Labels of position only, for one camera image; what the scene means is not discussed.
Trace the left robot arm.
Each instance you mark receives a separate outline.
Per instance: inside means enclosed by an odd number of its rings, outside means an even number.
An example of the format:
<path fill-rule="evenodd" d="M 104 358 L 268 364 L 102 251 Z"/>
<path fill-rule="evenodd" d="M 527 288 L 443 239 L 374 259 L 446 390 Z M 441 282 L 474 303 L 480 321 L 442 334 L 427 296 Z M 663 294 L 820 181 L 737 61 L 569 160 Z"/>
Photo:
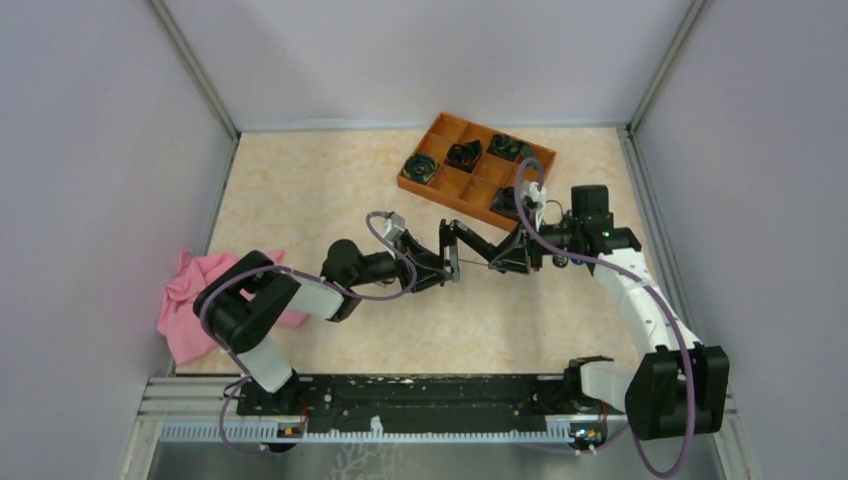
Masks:
<path fill-rule="evenodd" d="M 403 231 L 390 239 L 388 250 L 369 255 L 348 239 L 332 243 L 318 277 L 251 251 L 201 291 L 193 312 L 203 331 L 261 388 L 263 404 L 285 414 L 297 406 L 300 388 L 295 369 L 270 337 L 284 314 L 340 322 L 365 298 L 353 292 L 355 286 L 395 280 L 403 292 L 414 293 L 457 278 L 456 245 L 435 254 Z"/>

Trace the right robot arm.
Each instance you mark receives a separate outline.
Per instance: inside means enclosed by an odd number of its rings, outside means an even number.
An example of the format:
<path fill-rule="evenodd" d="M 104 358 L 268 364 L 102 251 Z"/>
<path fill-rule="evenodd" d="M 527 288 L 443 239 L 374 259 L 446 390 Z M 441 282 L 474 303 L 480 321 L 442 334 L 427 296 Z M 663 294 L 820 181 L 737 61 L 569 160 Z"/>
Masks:
<path fill-rule="evenodd" d="M 604 185 L 571 190 L 571 208 L 556 224 L 542 220 L 546 198 L 534 182 L 523 186 L 526 215 L 536 231 L 518 223 L 503 248 L 518 255 L 520 272 L 540 268 L 550 255 L 557 267 L 584 264 L 608 292 L 641 357 L 629 368 L 609 357 L 570 361 L 563 398 L 576 412 L 599 401 L 625 413 L 640 440 L 683 436 L 689 420 L 697 434 L 720 430 L 725 411 L 729 358 L 706 346 L 671 309 L 648 270 L 633 231 L 617 227 Z"/>

